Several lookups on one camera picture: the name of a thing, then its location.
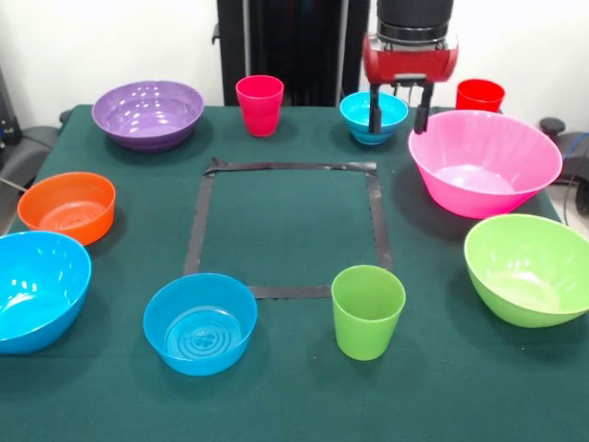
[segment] red cup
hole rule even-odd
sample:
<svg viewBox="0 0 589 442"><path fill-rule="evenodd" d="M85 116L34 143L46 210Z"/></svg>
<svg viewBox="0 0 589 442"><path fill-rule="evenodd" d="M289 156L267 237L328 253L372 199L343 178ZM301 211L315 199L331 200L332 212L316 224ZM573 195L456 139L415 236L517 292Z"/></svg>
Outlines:
<svg viewBox="0 0 589 442"><path fill-rule="evenodd" d="M456 108L498 112L505 97L505 89L489 80L471 79L458 85Z"/></svg>
<svg viewBox="0 0 589 442"><path fill-rule="evenodd" d="M237 82L236 92L248 132L254 136L272 135L280 120L283 82L274 76L246 76Z"/></svg>

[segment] bowl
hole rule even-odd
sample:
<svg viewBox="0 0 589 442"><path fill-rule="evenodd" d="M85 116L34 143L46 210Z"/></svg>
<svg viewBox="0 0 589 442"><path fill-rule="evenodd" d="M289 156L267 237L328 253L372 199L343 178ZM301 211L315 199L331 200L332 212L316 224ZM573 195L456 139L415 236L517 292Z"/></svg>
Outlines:
<svg viewBox="0 0 589 442"><path fill-rule="evenodd" d="M54 343L86 300L92 263L74 239L52 232L0 238L0 354Z"/></svg>
<svg viewBox="0 0 589 442"><path fill-rule="evenodd" d="M483 302L519 327L548 327L589 309L589 241L556 221L498 215L468 232L468 272Z"/></svg>
<svg viewBox="0 0 589 442"><path fill-rule="evenodd" d="M538 129L484 110L430 117L409 149L432 198L457 215L511 212L560 175L562 155Z"/></svg>
<svg viewBox="0 0 589 442"><path fill-rule="evenodd" d="M407 118L409 108L402 99L379 93L378 105L382 111L380 134L370 134L370 93L350 94L340 103L340 113L346 121L352 136L363 145L380 145L390 138L400 122Z"/></svg>
<svg viewBox="0 0 589 442"><path fill-rule="evenodd" d="M222 274L197 273L156 293L145 309L144 333L170 368L209 376L244 354L257 317L245 285Z"/></svg>
<svg viewBox="0 0 589 442"><path fill-rule="evenodd" d="M41 180L18 202L18 217L31 230L60 232L88 245L112 226L116 191L101 175L68 172Z"/></svg>
<svg viewBox="0 0 589 442"><path fill-rule="evenodd" d="M98 99L92 118L117 143L138 152L161 152L184 141L202 115L201 94L173 81L140 81Z"/></svg>

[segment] table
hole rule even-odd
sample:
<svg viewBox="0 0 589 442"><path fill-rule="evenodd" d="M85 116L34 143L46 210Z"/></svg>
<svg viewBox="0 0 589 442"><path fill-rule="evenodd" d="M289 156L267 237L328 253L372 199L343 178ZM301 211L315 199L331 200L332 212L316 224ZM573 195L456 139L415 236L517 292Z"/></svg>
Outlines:
<svg viewBox="0 0 589 442"><path fill-rule="evenodd" d="M408 154L410 121L389 143L361 148L335 109L284 109L275 136L254 139L238 109L207 108L182 147L140 155L76 107L40 177L106 175L117 187L116 219L88 248L93 279L72 328L36 355L0 358L0 440L589 440L587 319L524 330L488 311L462 254L475 221L428 196ZM259 301L248 351L219 375L184 377L159 360L143 335L144 307L182 273L213 156L377 162L394 272L408 294L383 357L344 356L321 298ZM556 218L544 193L519 211ZM202 271L249 285L324 285L360 262L376 263L362 174L215 179Z"/></svg>

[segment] pink bowl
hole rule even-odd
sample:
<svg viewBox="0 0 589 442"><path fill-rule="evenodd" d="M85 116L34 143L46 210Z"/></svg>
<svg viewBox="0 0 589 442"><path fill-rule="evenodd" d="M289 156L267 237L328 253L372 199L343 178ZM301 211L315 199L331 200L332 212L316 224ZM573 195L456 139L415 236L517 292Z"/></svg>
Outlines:
<svg viewBox="0 0 589 442"><path fill-rule="evenodd" d="M452 110L412 132L409 150L443 208L469 218L506 214L551 184L562 155L538 129L499 113Z"/></svg>

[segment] plastic cup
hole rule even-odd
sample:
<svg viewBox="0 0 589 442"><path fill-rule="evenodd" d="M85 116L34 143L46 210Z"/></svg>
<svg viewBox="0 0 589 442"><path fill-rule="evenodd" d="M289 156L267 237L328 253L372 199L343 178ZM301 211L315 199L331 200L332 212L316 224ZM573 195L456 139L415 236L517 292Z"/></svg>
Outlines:
<svg viewBox="0 0 589 442"><path fill-rule="evenodd" d="M237 82L236 91L248 132L254 136L272 135L280 120L283 82L273 76L246 76Z"/></svg>
<svg viewBox="0 0 589 442"><path fill-rule="evenodd" d="M405 288L391 272L373 265L350 267L331 285L338 346L352 359L377 359L388 347L405 306Z"/></svg>
<svg viewBox="0 0 589 442"><path fill-rule="evenodd" d="M456 108L498 112L505 89L489 80L470 79L461 82L456 90Z"/></svg>

